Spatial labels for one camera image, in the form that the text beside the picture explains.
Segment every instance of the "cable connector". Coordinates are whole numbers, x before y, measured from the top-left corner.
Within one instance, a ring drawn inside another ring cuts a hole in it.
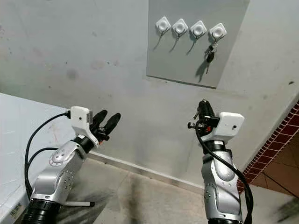
[[[67,112],[65,112],[65,115],[68,119],[71,119],[71,111],[68,110]]]

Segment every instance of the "black power cord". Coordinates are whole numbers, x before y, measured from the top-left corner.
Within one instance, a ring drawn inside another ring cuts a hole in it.
[[[198,120],[195,124],[195,132],[196,132],[196,136],[197,136],[201,146],[205,150],[207,150],[213,158],[219,160],[224,165],[226,165],[228,168],[230,168],[239,177],[239,179],[243,182],[244,187],[245,187],[244,188],[245,189],[245,200],[246,200],[246,207],[247,207],[247,216],[245,218],[244,224],[252,224],[253,196],[252,196],[252,192],[250,190],[250,187],[249,187],[244,175],[242,174],[241,171],[239,171],[238,169],[235,169],[232,165],[230,165],[228,162],[223,160],[221,157],[217,156],[215,153],[212,152],[211,149],[209,149],[208,146],[206,146],[204,141],[201,139],[201,136],[199,133],[199,124],[200,124],[200,121]]]
[[[40,154],[41,152],[43,152],[43,151],[47,151],[47,150],[53,150],[53,151],[56,151],[58,148],[52,148],[52,147],[47,147],[47,148],[42,148],[42,149],[40,149],[40,150],[38,150],[36,153],[34,153],[33,155],[32,155],[32,157],[30,158],[30,160],[29,160],[29,162],[28,162],[28,169],[29,169],[29,167],[30,167],[30,165],[31,165],[31,163],[32,163],[32,161],[33,161],[33,159],[38,155],[38,154]]]
[[[25,161],[24,161],[24,179],[25,179],[25,187],[26,187],[26,192],[27,192],[27,196],[28,199],[30,199],[30,196],[32,194],[32,187],[30,185],[29,179],[28,179],[28,169],[29,169],[29,165],[28,165],[28,156],[29,156],[29,148],[30,148],[30,144],[32,142],[33,137],[36,135],[36,133],[42,128],[44,127],[46,124],[48,124],[50,121],[62,117],[62,116],[67,116],[68,118],[71,118],[71,111],[65,112],[65,113],[61,113],[58,114],[52,118],[50,118],[49,120],[45,121],[43,124],[41,124],[30,136],[27,146],[26,146],[26,152],[25,152]]]

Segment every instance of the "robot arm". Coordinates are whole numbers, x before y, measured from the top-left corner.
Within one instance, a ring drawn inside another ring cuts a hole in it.
[[[225,148],[225,144],[238,133],[244,117],[228,112],[222,112],[216,117],[207,100],[200,101],[193,118],[197,117],[199,120],[196,124],[189,123],[188,128],[196,129],[197,137],[203,146],[201,173],[205,182],[204,200],[208,223],[241,224],[241,203],[236,186],[239,177],[235,173],[232,152]],[[245,223],[251,223],[251,214],[249,216]]]
[[[37,178],[22,223],[56,223],[56,215],[60,206],[65,204],[74,176],[86,160],[87,153],[109,139],[108,135],[121,118],[117,113],[104,127],[99,127],[106,115],[107,111],[103,110],[93,118],[92,111],[87,108],[71,108],[71,125],[76,137],[51,155],[49,164]]]

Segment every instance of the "floor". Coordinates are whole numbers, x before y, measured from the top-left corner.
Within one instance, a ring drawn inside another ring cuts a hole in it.
[[[252,191],[254,224],[272,224],[285,217],[280,223],[299,223],[293,211],[279,210],[293,203],[293,197],[256,186]],[[68,200],[95,201],[96,206],[64,207],[59,224],[207,224],[202,195],[92,159],[76,175]],[[245,204],[242,210],[245,216]]]
[[[299,196],[299,134],[296,134],[290,143],[282,149],[274,161],[266,167],[264,173]],[[261,173],[252,184],[290,194],[269,177]]]

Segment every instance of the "baseboard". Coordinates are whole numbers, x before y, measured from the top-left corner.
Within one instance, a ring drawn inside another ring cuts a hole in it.
[[[203,186],[200,186],[198,184],[195,184],[195,183],[192,183],[189,181],[185,181],[185,180],[181,180],[174,176],[169,176],[169,175],[154,171],[152,169],[138,166],[138,165],[130,163],[130,162],[126,162],[126,161],[119,160],[119,159],[116,159],[116,158],[113,158],[110,156],[106,156],[106,155],[97,153],[95,151],[89,152],[88,157],[91,159],[100,161],[100,162],[104,162],[104,163],[113,165],[115,167],[119,167],[119,168],[128,170],[133,173],[141,174],[141,175],[147,176],[149,178],[153,178],[155,180],[159,180],[164,183],[168,183],[168,184],[192,191],[197,194],[203,195],[203,193],[204,193]]]

